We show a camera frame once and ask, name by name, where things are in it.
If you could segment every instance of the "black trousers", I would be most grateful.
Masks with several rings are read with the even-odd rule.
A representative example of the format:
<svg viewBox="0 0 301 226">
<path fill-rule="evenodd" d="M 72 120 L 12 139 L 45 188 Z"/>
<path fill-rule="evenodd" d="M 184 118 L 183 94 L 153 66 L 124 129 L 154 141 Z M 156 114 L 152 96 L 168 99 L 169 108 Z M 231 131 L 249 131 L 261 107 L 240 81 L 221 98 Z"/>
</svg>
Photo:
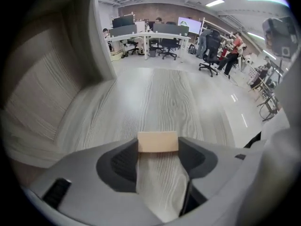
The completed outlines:
<svg viewBox="0 0 301 226">
<path fill-rule="evenodd" d="M 225 75 L 229 75 L 229 72 L 236 62 L 238 58 L 238 54 L 232 54 L 229 53 L 221 62 L 220 66 L 217 68 L 218 70 L 222 70 L 222 68 L 227 64 L 226 69 L 225 69 Z"/>
</svg>

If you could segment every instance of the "white table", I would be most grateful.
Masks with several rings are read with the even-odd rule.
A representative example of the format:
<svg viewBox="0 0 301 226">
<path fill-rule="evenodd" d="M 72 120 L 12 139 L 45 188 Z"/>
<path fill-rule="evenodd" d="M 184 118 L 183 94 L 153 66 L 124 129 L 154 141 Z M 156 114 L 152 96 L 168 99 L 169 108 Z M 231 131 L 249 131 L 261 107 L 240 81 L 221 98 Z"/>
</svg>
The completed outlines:
<svg viewBox="0 0 301 226">
<path fill-rule="evenodd" d="M 150 38 L 156 38 L 156 39 L 181 39 L 182 40 L 182 44 L 181 44 L 181 48 L 180 48 L 180 54 L 179 57 L 181 58 L 181 62 L 183 62 L 183 57 L 184 57 L 184 52 L 187 50 L 188 47 L 188 42 L 189 42 L 189 37 L 186 36 L 181 36 L 181 35 L 177 35 L 177 34 L 170 34 L 170 33 L 162 33 L 162 32 L 140 32 L 140 33 L 133 33 L 133 34 L 125 34 L 125 35 L 121 35 L 121 36 L 116 36 L 116 37 L 109 37 L 106 38 L 105 41 L 120 41 L 120 40 L 127 40 L 130 38 L 135 38 L 135 37 L 142 37 L 143 38 L 143 42 L 144 42 L 144 58 L 145 60 L 148 58 L 148 53 L 149 52 L 149 39 Z"/>
</svg>

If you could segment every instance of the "black slot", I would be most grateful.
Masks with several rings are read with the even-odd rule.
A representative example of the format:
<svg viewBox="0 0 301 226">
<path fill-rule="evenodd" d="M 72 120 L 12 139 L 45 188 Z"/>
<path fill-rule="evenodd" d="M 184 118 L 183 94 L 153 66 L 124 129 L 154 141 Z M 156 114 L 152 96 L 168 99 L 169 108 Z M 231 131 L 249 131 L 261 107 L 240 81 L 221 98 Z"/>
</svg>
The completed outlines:
<svg viewBox="0 0 301 226">
<path fill-rule="evenodd" d="M 71 182 L 64 178 L 57 179 L 43 196 L 43 200 L 52 208 L 57 209 L 66 195 Z"/>
</svg>

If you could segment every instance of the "person in red shirt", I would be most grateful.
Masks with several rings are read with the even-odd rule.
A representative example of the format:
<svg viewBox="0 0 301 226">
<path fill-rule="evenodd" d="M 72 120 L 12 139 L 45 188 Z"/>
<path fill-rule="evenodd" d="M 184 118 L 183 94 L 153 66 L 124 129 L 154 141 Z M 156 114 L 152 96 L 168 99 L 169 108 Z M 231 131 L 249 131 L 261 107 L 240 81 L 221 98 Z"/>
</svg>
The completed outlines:
<svg viewBox="0 0 301 226">
<path fill-rule="evenodd" d="M 241 33 L 236 32 L 234 34 L 236 39 L 233 41 L 234 49 L 220 62 L 219 67 L 217 68 L 219 71 L 222 70 L 222 68 L 227 64 L 225 69 L 225 75 L 227 75 L 230 79 L 229 72 L 233 66 L 233 64 L 236 62 L 238 58 L 238 47 L 243 44 L 243 40 L 241 39 Z"/>
</svg>

